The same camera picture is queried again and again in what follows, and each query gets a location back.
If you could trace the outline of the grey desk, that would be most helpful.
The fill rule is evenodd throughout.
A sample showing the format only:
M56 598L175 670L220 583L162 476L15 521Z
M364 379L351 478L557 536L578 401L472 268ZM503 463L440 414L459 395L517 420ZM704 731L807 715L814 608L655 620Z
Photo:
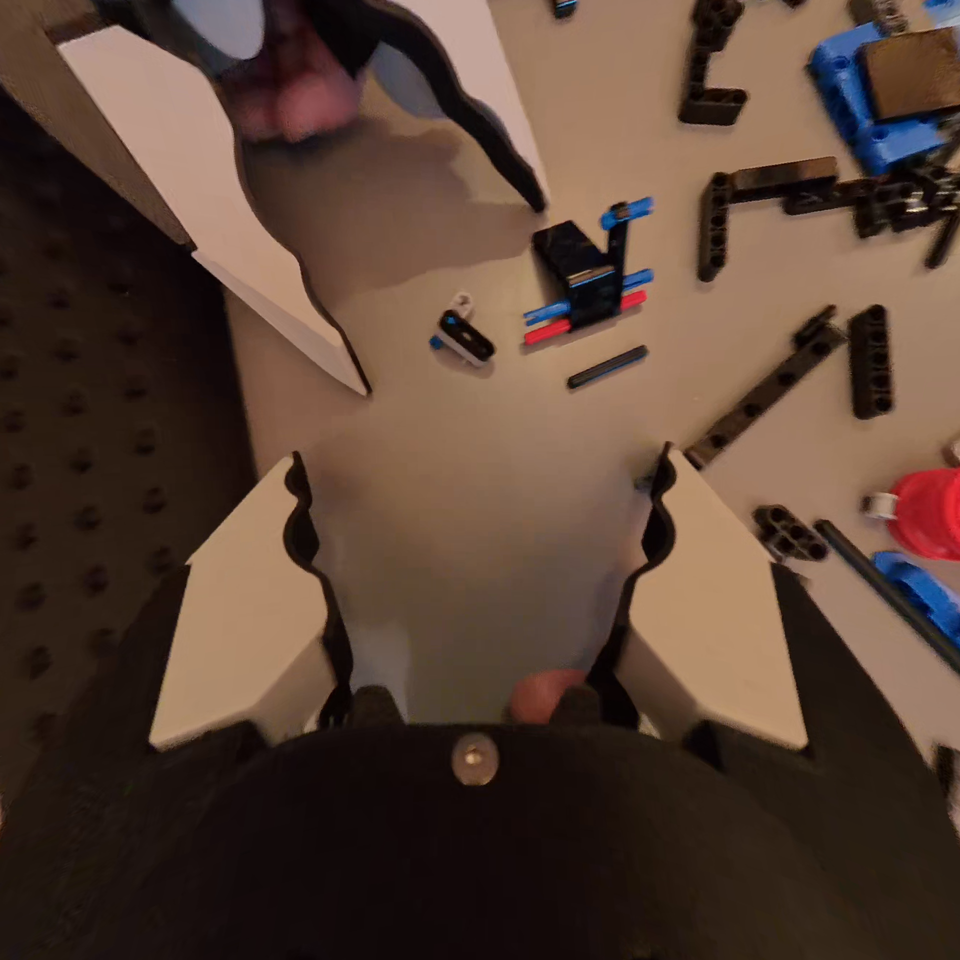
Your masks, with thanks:
M846 333L889 312L896 407L861 421L846 343L704 471L754 534L780 503L828 519L865 554L896 548L858 500L942 466L958 434L958 250L923 260L935 229L860 239L848 210L730 210L728 262L697 278L699 207L715 172L832 155L857 164L806 70L849 26L844 2L745 2L710 83L750 96L734 126L678 122L694 2L490 2L551 197L535 215L449 121L412 117L366 75L358 118L296 144L241 140L256 212L303 259L373 386L315 369L239 301L229 318L257 468L300 450L320 564L334 581L359 684L388 685L417 722L498 719L514 682L588 668L624 579L643 560L643 487L665 442L697 441L792 353L827 305ZM524 314L560 291L531 235L573 221L601 250L603 214L631 223L642 306L547 342ZM495 346L475 368L428 344L455 295ZM567 379L645 345L580 390Z

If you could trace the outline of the red wheel hub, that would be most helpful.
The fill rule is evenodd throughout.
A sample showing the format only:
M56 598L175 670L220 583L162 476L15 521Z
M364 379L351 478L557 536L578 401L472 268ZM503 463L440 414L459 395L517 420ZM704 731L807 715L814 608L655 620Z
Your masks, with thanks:
M959 562L959 468L905 474L890 493L896 502L886 525L894 540L918 557Z

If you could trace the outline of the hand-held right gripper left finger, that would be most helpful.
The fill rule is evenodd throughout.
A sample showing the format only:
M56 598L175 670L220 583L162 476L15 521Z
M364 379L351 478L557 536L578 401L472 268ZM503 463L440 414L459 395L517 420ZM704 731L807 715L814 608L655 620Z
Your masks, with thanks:
M168 751L249 723L269 745L340 726L354 656L302 455L282 458L187 561L150 726Z

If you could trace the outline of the blue and black brick assembly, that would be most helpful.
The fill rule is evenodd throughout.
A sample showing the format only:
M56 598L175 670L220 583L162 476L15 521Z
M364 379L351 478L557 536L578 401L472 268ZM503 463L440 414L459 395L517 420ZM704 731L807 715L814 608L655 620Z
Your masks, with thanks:
M928 158L948 143L942 120L935 114L893 121L876 118L858 52L861 47L883 39L877 23L867 21L823 40L806 65L839 137L863 172L871 177Z

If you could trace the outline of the person's left hand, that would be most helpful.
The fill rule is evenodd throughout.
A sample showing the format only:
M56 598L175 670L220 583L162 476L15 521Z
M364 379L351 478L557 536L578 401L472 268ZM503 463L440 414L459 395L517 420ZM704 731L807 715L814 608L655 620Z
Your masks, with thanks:
M332 134L359 116L363 82L323 42L302 2L265 2L260 53L226 71L224 109L246 143L297 144Z

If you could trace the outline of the small Lego axle assembly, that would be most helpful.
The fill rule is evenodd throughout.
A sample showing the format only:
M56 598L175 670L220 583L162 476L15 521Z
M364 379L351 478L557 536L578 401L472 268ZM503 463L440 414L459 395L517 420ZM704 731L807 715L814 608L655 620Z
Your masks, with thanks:
M567 283L572 331L585 330L620 312L625 277L629 221L607 218L606 253L599 263L573 274Z

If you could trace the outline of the small black connector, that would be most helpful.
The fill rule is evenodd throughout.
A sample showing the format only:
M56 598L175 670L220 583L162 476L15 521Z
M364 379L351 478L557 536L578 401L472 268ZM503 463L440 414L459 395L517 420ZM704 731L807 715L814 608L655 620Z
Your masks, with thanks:
M830 547L822 536L801 522L786 506L758 506L751 516L757 527L759 542L777 562L797 560L819 563L828 558Z

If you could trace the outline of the black perforated connector brick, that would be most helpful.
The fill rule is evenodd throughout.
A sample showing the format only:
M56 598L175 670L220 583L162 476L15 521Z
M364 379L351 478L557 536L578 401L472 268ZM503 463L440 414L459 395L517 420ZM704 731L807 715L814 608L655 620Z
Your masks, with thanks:
M780 201L782 211L797 216L850 210L861 239L885 231L901 234L931 226L958 208L959 174L924 163L893 174L835 181L803 188Z

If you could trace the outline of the small beam and pins assembly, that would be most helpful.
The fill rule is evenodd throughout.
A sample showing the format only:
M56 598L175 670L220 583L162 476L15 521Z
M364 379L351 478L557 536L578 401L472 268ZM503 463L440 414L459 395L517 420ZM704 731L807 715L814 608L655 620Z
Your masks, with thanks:
M652 214L654 209L655 201L654 198L651 197L640 198L634 201L621 201L612 205L608 210L606 210L599 222L601 229L606 234L606 248L601 249L598 246L595 246L603 254L606 254L608 245L607 231L609 226L604 221L608 218L612 219L613 221L617 221L618 219L627 219L629 221L630 230L632 222ZM540 265L546 268L540 258L537 257L537 259ZM559 291L559 298L556 301L547 304L546 306L542 306L524 314L523 318L526 330L524 333L523 342L527 347L534 347L562 335L577 332L572 331L570 328L570 304L568 301L568 289L562 289L557 281L548 273L548 271L547 274L549 278L556 283ZM586 329L617 318L626 310L631 310L644 305L647 300L646 288L653 282L653 280L654 273L652 270L639 270L630 273L626 270L625 265L620 312L616 316L597 322L593 326L587 327Z

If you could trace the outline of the long black axle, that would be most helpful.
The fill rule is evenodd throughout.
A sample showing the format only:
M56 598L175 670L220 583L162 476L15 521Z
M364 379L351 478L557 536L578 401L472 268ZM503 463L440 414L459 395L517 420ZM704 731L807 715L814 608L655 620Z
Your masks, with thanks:
M834 523L826 519L818 519L814 521L813 526L834 552L949 666L954 674L958 675L958 642L949 638L925 612L911 603L906 594L890 582L870 558L863 554Z

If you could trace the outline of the blue curved brick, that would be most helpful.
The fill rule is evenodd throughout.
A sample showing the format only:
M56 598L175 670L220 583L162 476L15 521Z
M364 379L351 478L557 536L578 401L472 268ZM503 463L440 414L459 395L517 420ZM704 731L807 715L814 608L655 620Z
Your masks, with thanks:
M909 604L954 645L959 645L959 596L905 554L878 551L871 561Z

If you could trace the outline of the short black thin beam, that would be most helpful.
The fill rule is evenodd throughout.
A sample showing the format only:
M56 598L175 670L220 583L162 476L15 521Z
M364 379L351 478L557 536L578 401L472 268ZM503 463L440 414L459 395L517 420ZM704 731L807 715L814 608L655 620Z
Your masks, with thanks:
M492 341L452 309L446 310L438 320L435 339L474 367L485 366L496 355Z

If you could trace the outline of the long black beam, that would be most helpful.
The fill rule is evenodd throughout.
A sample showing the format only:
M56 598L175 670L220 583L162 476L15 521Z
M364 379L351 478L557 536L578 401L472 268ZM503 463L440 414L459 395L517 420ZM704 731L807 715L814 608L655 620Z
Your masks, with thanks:
M837 306L828 304L809 318L794 334L792 352L760 379L701 438L683 450L691 466L701 472L753 424L768 413L791 390L847 342L847 335L834 325Z

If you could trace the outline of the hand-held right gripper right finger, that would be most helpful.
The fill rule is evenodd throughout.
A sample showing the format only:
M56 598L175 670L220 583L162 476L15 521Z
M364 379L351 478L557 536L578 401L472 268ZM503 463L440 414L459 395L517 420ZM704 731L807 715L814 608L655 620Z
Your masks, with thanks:
M773 558L674 443L649 496L645 560L587 676L602 720L674 742L712 722L805 749Z

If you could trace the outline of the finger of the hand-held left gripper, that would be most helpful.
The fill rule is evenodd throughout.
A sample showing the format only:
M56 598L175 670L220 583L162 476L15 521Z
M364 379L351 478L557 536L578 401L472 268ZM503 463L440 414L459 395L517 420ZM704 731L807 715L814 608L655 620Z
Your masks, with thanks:
M56 49L185 230L198 264L319 369L370 395L348 338L311 293L300 259L252 207L234 127L201 70L121 26Z
M369 74L396 106L447 119L534 212L546 174L485 1L318 1L315 29L352 78Z

